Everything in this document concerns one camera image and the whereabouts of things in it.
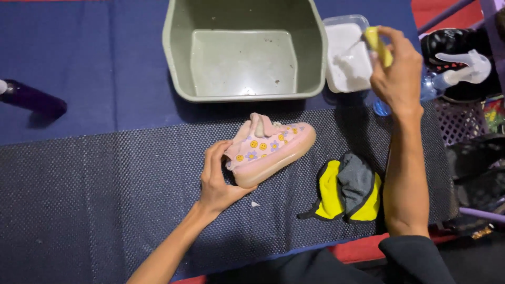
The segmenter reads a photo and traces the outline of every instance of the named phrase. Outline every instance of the black mat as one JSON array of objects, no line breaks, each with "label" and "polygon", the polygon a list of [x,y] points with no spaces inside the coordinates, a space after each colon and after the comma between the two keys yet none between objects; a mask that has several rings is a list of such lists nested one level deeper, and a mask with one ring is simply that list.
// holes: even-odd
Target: black mat
[{"label": "black mat", "polygon": [[[435,222],[458,210],[435,111],[427,106],[422,131],[430,221]],[[312,124],[316,144],[207,227],[177,278],[376,232],[374,223],[299,220],[296,214],[309,210],[316,199],[316,173],[323,163],[348,150],[368,157],[383,176],[390,118],[347,108],[271,119]],[[0,147],[0,282],[125,281],[198,199],[204,150],[216,140],[232,138],[242,122]],[[253,208],[252,201],[260,206]]]}]

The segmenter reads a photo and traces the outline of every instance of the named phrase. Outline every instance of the purple flower print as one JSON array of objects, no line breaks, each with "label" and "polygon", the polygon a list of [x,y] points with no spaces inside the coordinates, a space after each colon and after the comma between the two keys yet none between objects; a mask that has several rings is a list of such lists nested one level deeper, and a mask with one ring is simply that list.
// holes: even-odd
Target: purple flower print
[{"label": "purple flower print", "polygon": [[249,159],[249,161],[256,160],[258,158],[256,156],[256,151],[248,152],[246,157]]},{"label": "purple flower print", "polygon": [[251,139],[252,139],[252,137],[251,137],[251,135],[249,135],[244,140],[242,140],[242,142],[246,142],[247,140],[251,140]]},{"label": "purple flower print", "polygon": [[277,143],[277,140],[274,140],[272,143],[270,143],[270,146],[272,147],[270,149],[270,152],[279,150],[279,143]]}]

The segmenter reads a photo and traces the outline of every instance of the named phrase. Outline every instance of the pink sneaker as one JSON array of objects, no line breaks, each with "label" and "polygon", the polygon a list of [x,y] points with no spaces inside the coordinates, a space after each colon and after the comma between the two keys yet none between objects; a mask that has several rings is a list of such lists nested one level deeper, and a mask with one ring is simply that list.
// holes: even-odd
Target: pink sneaker
[{"label": "pink sneaker", "polygon": [[301,158],[316,141],[314,128],[305,122],[289,125],[252,113],[225,151],[226,168],[243,188],[253,187]]}]

